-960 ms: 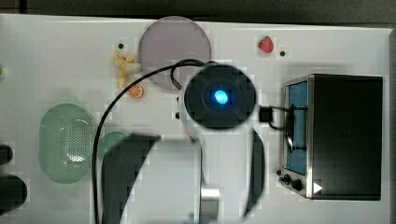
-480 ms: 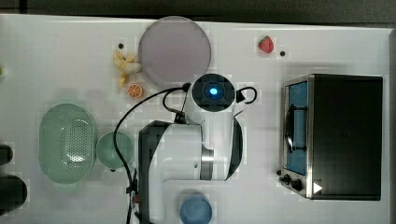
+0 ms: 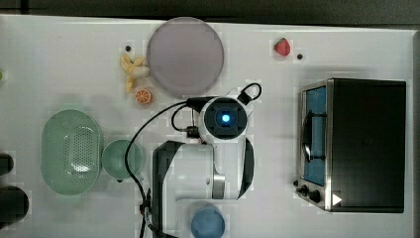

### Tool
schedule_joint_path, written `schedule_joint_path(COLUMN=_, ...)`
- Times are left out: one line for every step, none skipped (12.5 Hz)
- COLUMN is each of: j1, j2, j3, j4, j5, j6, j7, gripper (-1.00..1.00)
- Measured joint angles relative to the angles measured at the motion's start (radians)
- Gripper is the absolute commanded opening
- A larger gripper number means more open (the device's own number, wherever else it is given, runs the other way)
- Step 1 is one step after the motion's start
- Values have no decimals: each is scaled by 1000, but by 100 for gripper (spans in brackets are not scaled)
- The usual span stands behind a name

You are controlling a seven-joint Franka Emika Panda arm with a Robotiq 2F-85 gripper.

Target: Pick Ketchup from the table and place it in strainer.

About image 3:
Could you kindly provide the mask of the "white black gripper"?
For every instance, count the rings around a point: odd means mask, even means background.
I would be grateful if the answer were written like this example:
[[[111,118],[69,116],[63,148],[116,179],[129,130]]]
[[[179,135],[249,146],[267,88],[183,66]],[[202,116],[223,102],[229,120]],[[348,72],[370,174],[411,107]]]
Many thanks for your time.
[[[253,101],[246,90],[208,97],[198,110],[200,138],[211,145],[245,144]]]

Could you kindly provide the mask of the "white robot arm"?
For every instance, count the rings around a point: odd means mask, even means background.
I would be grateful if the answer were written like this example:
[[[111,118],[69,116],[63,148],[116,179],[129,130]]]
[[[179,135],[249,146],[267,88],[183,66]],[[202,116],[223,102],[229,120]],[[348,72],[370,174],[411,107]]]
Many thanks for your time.
[[[178,238],[176,203],[183,199],[241,198],[253,182],[255,153],[247,137],[254,99],[245,89],[224,96],[188,98],[198,113],[198,143],[166,141],[153,152],[154,238]]]

